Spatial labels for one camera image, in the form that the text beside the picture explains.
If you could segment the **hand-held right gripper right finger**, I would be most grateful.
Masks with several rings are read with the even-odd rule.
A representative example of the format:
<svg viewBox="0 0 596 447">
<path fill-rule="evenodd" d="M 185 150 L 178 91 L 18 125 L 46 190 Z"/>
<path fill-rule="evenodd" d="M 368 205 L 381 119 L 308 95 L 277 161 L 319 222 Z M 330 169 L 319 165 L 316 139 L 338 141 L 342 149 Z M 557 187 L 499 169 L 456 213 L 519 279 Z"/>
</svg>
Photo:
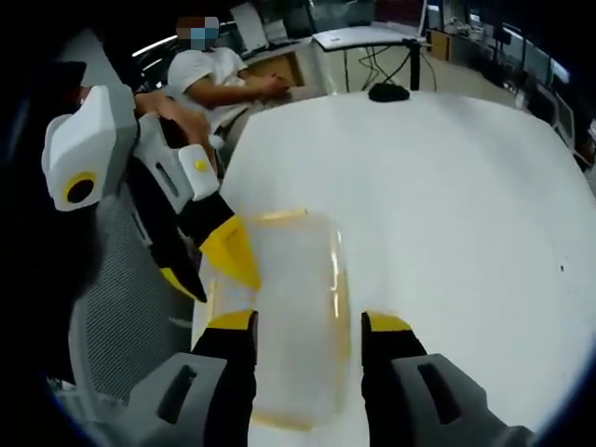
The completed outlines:
<svg viewBox="0 0 596 447">
<path fill-rule="evenodd" d="M 361 393 L 372 446 L 529 446 L 534 433 L 488 408 L 485 390 L 404 320 L 361 315 Z"/>
</svg>

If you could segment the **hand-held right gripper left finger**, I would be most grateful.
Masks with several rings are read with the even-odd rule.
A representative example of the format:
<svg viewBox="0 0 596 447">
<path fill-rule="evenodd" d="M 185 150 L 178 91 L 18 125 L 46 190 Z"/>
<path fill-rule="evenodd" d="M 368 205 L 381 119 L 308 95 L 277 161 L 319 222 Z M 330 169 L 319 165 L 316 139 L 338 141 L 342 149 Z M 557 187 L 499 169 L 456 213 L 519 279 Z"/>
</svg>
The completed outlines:
<svg viewBox="0 0 596 447">
<path fill-rule="evenodd" d="M 246 446 L 256 397 L 258 313 L 213 319 L 189 353 L 143 378 L 126 409 L 128 446 Z"/>
</svg>

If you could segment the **person's left hand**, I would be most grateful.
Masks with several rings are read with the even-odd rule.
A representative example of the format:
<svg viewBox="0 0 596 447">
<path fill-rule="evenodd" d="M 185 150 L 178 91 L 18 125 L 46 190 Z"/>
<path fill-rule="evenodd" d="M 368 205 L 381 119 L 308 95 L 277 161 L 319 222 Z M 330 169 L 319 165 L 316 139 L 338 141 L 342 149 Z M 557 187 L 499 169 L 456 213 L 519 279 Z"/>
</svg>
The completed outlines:
<svg viewBox="0 0 596 447">
<path fill-rule="evenodd" d="M 161 95 L 157 102 L 157 112 L 161 118 L 175 123 L 185 135 L 189 144 L 200 144 L 211 149 L 210 123 L 200 112 L 183 107 L 168 96 Z"/>
</svg>

